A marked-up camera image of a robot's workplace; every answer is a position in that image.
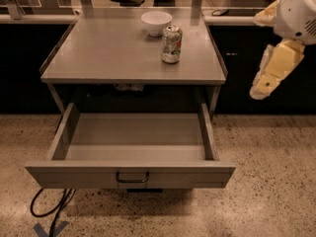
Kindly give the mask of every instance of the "white robot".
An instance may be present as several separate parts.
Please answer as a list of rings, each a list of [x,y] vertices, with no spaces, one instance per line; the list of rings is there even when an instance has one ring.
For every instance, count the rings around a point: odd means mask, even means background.
[[[282,37],[276,47],[267,46],[250,90],[253,99],[262,100],[301,62],[305,46],[316,43],[316,0],[277,0],[254,23]]]

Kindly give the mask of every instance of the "white bowl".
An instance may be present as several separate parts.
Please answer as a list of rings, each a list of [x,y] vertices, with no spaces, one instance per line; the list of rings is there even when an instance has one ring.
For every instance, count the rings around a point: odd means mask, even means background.
[[[162,36],[162,31],[170,25],[172,16],[165,12],[147,12],[141,16],[145,30],[154,37]]]

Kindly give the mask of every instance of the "drawer handle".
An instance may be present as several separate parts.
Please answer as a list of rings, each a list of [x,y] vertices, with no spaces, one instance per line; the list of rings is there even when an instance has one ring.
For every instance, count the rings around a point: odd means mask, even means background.
[[[124,183],[124,184],[143,184],[146,183],[149,179],[149,172],[146,172],[146,177],[142,180],[125,180],[121,179],[119,177],[119,172],[117,172],[116,179],[118,183]]]

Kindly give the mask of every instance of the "soda can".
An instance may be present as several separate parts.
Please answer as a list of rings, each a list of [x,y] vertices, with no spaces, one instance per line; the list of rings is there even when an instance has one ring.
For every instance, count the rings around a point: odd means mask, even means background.
[[[182,30],[170,25],[163,30],[161,59],[167,63],[177,63],[181,53]]]

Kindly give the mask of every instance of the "terrazzo floor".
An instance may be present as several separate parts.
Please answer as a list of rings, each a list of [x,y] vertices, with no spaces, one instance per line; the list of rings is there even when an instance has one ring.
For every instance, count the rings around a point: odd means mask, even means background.
[[[47,236],[53,216],[30,214],[40,186],[24,165],[45,158],[58,121],[0,115],[0,236]],[[78,190],[58,236],[316,236],[316,117],[220,115],[214,132],[220,160],[237,165],[226,189]],[[60,196],[44,191],[36,211]]]

